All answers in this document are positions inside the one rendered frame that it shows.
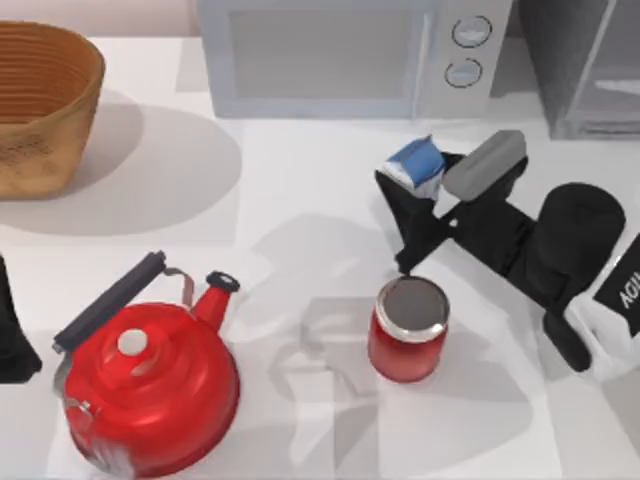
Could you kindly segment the blue and white carton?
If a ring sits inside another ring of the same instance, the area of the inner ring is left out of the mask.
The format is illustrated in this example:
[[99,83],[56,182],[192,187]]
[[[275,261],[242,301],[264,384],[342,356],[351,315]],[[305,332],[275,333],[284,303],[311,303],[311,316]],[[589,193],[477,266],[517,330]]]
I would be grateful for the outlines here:
[[437,201],[445,167],[442,152],[428,135],[405,145],[378,171],[414,197]]

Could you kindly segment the pale microwave oven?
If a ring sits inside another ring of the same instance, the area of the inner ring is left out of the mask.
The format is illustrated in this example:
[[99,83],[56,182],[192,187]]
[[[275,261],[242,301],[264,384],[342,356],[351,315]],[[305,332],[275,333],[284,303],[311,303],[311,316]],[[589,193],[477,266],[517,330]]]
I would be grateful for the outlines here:
[[[431,0],[433,11],[425,35],[424,51],[417,82],[415,115],[406,118],[469,118],[480,114],[491,93],[502,44],[506,35],[513,0]],[[452,39],[455,23],[466,17],[488,18],[493,30],[477,48],[461,48]],[[483,66],[483,76],[466,89],[450,87],[444,80],[451,61],[474,58]]]

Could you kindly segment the round microwave knob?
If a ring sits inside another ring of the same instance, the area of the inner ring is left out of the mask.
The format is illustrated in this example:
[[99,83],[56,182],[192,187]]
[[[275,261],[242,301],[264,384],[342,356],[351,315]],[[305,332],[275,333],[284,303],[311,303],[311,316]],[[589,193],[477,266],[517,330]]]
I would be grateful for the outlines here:
[[490,38],[492,30],[493,25],[485,16],[470,16],[455,23],[452,39],[461,48],[477,48]]
[[483,76],[483,66],[474,58],[451,61],[444,71],[444,80],[455,89],[466,89],[476,85]]

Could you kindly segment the red can with metal lid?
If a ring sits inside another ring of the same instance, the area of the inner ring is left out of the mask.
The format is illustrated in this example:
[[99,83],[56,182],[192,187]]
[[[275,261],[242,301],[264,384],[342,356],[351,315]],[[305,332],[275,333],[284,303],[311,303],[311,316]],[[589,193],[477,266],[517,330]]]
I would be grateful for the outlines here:
[[440,286],[403,275],[378,293],[369,326],[368,356],[387,379],[413,383],[437,367],[448,333],[450,302]]

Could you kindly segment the pale microwave door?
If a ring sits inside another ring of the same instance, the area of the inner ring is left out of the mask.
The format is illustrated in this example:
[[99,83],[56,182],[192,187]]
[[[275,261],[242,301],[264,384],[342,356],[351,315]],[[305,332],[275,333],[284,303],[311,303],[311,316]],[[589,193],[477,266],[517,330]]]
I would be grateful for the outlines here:
[[431,0],[198,0],[225,118],[406,118]]

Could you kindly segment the woven brown basket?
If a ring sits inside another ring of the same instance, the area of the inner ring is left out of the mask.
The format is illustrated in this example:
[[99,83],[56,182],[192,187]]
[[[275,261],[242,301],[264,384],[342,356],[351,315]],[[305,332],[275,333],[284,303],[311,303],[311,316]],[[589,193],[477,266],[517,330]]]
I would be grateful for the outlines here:
[[61,192],[81,163],[106,70],[84,36],[0,20],[0,200]]

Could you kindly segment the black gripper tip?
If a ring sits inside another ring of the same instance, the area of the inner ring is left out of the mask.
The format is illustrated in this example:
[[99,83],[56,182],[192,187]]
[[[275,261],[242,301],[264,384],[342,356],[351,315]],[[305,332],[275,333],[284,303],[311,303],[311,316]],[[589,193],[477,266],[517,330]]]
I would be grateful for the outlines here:
[[4,257],[0,254],[0,384],[23,384],[42,361],[19,323]]

